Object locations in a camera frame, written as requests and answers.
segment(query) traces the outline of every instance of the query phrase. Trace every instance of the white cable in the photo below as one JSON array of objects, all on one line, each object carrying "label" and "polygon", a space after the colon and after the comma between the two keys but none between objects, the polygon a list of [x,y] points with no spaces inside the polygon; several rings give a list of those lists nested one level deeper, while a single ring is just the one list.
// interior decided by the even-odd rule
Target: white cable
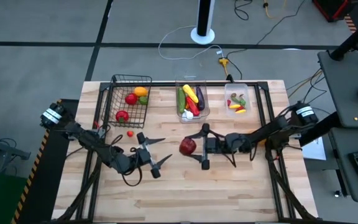
[{"label": "white cable", "polygon": [[160,56],[161,56],[162,58],[167,59],[167,60],[191,60],[191,59],[194,59],[195,57],[197,57],[199,54],[202,54],[202,53],[206,52],[206,51],[207,51],[208,49],[210,49],[211,47],[218,47],[218,48],[221,50],[221,55],[222,55],[222,57],[224,57],[222,48],[221,48],[219,45],[216,45],[216,44],[211,45],[211,46],[209,46],[207,49],[204,49],[204,50],[198,52],[197,54],[195,54],[195,55],[192,56],[191,58],[167,58],[167,57],[162,56],[161,51],[160,51],[160,47],[161,47],[162,42],[165,40],[165,38],[167,38],[168,35],[170,35],[171,33],[175,32],[175,31],[178,31],[178,30],[180,30],[180,29],[190,28],[190,27],[196,27],[196,26],[179,27],[179,28],[175,29],[174,31],[171,31],[171,32],[167,33],[167,34],[164,36],[164,38],[161,40],[160,44],[158,45],[158,53],[160,54]]}]

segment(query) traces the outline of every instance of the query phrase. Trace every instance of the wooden table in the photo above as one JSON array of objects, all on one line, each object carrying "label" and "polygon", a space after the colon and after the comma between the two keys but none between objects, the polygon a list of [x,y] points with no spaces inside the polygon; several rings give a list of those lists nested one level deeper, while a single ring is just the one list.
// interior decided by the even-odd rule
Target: wooden table
[{"label": "wooden table", "polygon": [[[100,82],[85,82],[83,85],[76,120],[85,129],[91,129],[92,126],[99,84]],[[268,85],[274,113],[278,114],[289,104],[284,82],[268,81]],[[252,88],[249,90],[252,110],[248,111],[248,116],[244,119],[226,116],[223,93],[224,87],[208,87],[211,113],[206,122],[211,125],[211,130],[220,134],[249,133],[260,127],[255,91]],[[149,172],[150,167],[144,166],[142,183],[137,187],[128,187],[114,169],[102,165],[94,222],[277,220],[264,145],[259,144],[252,162],[249,160],[249,154],[236,154],[237,168],[222,155],[210,155],[210,170],[201,170],[201,165],[194,159],[182,156],[178,147],[184,136],[197,133],[202,124],[181,124],[175,105],[175,87],[152,87],[145,127],[133,129],[135,133],[142,131],[149,138],[166,138],[149,147],[153,158],[157,160],[173,154],[164,163],[161,178],[153,179]],[[264,111],[268,121],[267,109]],[[130,147],[137,146],[137,139],[127,137],[128,130],[112,127],[106,142],[111,142],[118,134],[123,134],[123,139],[117,145],[129,152]],[[202,143],[196,143],[195,153],[199,154]],[[299,147],[298,141],[292,140],[290,144]],[[79,144],[73,142],[68,152],[78,148]],[[292,191],[306,209],[317,217],[302,152],[286,148],[283,156]],[[80,191],[85,159],[86,150],[82,150],[66,160],[53,218],[63,214]],[[138,178],[139,175],[135,171],[127,180],[135,183]],[[280,193],[287,217],[288,209],[281,189]],[[88,211],[89,198],[90,196],[85,200],[85,214]]]}]

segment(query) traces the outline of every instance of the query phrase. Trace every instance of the clear plastic bin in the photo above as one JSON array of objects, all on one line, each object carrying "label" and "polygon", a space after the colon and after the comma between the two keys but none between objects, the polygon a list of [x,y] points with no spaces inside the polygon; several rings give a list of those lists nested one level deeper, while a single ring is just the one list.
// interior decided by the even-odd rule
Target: clear plastic bin
[{"label": "clear plastic bin", "polygon": [[203,93],[205,107],[202,111],[200,111],[199,116],[194,116],[193,119],[186,119],[182,118],[182,113],[179,111],[178,103],[177,103],[177,115],[181,123],[199,123],[204,122],[206,117],[209,115],[209,105],[208,105],[208,94],[206,91],[206,81],[205,78],[196,76],[196,75],[183,75],[183,76],[176,76],[176,88],[175,94],[178,98],[178,89],[182,88],[184,85],[189,85],[190,87],[196,89],[197,86],[200,87],[201,92]]},{"label": "clear plastic bin", "polygon": [[[244,95],[244,99],[246,101],[246,106],[245,109],[247,110],[245,113],[237,113],[236,114],[236,110],[235,109],[230,109],[227,105],[227,100],[231,101],[231,105],[236,104],[235,102],[233,102],[231,100],[231,95],[235,93],[237,95],[237,99],[239,98],[239,95],[243,94]],[[228,116],[235,116],[235,117],[244,117],[247,116],[248,114],[250,114],[251,111],[251,102],[249,101],[249,96],[248,96],[248,86],[246,84],[241,84],[241,83],[230,83],[230,84],[226,84],[224,86],[224,104],[226,107],[226,114]]]}]

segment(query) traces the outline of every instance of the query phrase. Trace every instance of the gray floor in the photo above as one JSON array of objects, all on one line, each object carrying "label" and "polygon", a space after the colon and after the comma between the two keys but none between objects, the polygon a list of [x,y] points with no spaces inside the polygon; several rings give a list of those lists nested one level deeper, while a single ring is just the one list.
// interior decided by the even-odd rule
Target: gray floor
[{"label": "gray floor", "polygon": [[[94,42],[107,0],[31,1],[0,0],[0,41]],[[270,1],[270,13],[281,12],[280,3]],[[336,45],[349,34],[343,21],[328,24],[306,1],[297,17],[283,21],[263,44]],[[293,14],[300,1],[288,0],[283,15]],[[216,0],[213,29],[216,43],[255,44],[277,22],[267,19],[262,0],[244,9],[249,21],[239,20],[232,0]],[[103,42],[159,42],[169,31],[195,24],[196,1],[115,0]],[[190,43],[190,30],[181,30],[167,42]],[[223,49],[224,53],[232,50]],[[163,49],[166,57],[191,57],[200,49]],[[231,60],[243,72],[243,79],[282,79],[286,86],[308,78],[319,68],[314,50],[247,50],[232,54]],[[32,152],[28,161],[14,162],[18,174],[27,177],[44,129],[39,116],[59,98],[78,99],[92,48],[0,47],[0,138],[14,138],[18,148]],[[229,72],[239,78],[237,70]],[[175,75],[197,74],[210,80],[224,78],[216,50],[193,60],[164,60],[157,49],[102,48],[92,80],[106,81],[116,73],[150,75],[154,80],[174,80]],[[327,90],[324,81],[317,85]],[[303,99],[307,86],[291,98]],[[312,91],[309,100],[318,95]],[[329,93],[312,106],[334,111]],[[323,119],[326,114],[317,111]],[[14,175],[14,169],[8,169]],[[358,222],[358,203],[351,198],[334,198],[338,189],[335,173],[308,166],[310,182],[320,217],[325,220]]]}]

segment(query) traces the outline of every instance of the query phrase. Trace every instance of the red apple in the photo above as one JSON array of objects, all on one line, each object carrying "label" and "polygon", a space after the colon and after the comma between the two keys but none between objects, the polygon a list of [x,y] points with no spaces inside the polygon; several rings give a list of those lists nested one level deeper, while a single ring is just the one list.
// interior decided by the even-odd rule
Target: red apple
[{"label": "red apple", "polygon": [[179,151],[183,155],[188,156],[196,150],[196,147],[197,145],[192,139],[184,138],[180,143]]}]

